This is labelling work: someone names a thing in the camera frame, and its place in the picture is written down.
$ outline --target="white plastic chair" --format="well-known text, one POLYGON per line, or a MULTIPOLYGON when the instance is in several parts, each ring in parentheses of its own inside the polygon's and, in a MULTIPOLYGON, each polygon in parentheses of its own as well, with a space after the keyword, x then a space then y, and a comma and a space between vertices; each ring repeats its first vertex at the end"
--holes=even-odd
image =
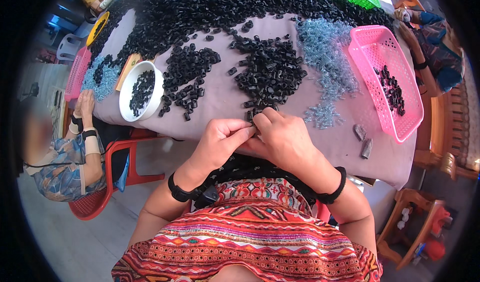
POLYGON ((58 46, 57 59, 73 62, 75 60, 75 56, 77 55, 78 50, 80 50, 82 40, 83 38, 80 38, 74 34, 65 35, 65 37, 61 40, 60 45, 58 46))

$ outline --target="yellow bowl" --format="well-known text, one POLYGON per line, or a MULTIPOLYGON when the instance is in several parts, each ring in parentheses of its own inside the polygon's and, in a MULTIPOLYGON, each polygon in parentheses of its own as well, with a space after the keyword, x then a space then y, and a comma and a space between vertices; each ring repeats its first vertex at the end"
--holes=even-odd
POLYGON ((109 19, 109 15, 110 15, 110 11, 107 11, 96 20, 96 23, 93 25, 93 28, 90 31, 90 34, 88 34, 87 46, 91 45, 95 41, 97 36, 100 34, 100 32, 102 32, 103 27, 105 27, 105 24, 107 23, 107 21, 109 19), (105 22, 103 23, 102 27, 100 27, 100 30, 98 31, 98 33, 95 35, 95 31, 97 30, 97 27, 100 25, 100 23, 103 20, 105 20, 105 22))

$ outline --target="blue patterned shirt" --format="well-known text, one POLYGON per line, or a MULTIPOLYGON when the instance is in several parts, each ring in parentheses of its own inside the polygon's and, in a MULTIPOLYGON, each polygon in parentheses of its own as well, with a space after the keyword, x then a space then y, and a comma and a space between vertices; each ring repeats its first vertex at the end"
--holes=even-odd
MULTIPOLYGON (((104 149, 97 137, 98 147, 101 153, 104 149)), ((36 186, 45 198, 52 201, 72 202, 83 198, 89 193, 99 191, 106 187, 105 163, 102 163, 102 177, 85 186, 83 179, 83 164, 85 164, 85 143, 82 135, 74 139, 54 139, 51 142, 47 155, 41 161, 33 165, 48 165, 71 163, 70 165, 51 165, 41 168, 26 167, 25 171, 35 179, 36 186)))

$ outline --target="hand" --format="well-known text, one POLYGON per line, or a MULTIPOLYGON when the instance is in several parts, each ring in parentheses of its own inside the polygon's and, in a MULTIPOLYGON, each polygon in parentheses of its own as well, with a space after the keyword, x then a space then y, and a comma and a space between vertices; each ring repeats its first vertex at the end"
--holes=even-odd
POLYGON ((93 107, 95 106, 95 96, 93 89, 82 91, 81 95, 81 117, 92 117, 93 107))
POLYGON ((400 27, 398 30, 400 31, 400 35, 402 36, 403 40, 405 40, 406 44, 411 50, 414 52, 417 50, 421 51, 419 41, 410 28, 408 28, 403 22, 400 22, 400 27))
POLYGON ((321 152, 312 143, 303 119, 277 112, 270 107, 255 115, 253 122, 261 132, 242 147, 257 153, 281 169, 299 176, 306 167, 315 167, 321 152))
POLYGON ((404 9, 404 8, 397 8, 395 9, 393 15, 395 16, 395 18, 399 21, 403 21, 405 15, 408 15, 408 18, 409 18, 409 21, 411 20, 412 18, 412 15, 410 14, 410 12, 407 10, 407 9, 404 9))
POLYGON ((191 167, 208 175, 224 165, 256 130, 251 123, 241 119, 212 119, 189 158, 191 167))
POLYGON ((73 113, 77 116, 77 117, 81 117, 82 116, 82 110, 81 110, 81 106, 82 106, 82 97, 83 97, 83 93, 85 91, 82 91, 80 93, 80 95, 78 96, 78 99, 77 99, 77 102, 75 104, 75 110, 73 111, 73 113))

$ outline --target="red patterned shirt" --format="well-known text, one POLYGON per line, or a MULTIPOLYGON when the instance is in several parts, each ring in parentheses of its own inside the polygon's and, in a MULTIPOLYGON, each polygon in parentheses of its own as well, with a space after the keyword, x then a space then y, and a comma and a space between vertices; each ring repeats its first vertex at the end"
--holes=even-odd
POLYGON ((312 217, 285 179, 231 181, 217 190, 212 207, 128 248, 112 269, 114 281, 208 281, 228 265, 263 281, 380 281, 375 255, 312 217))

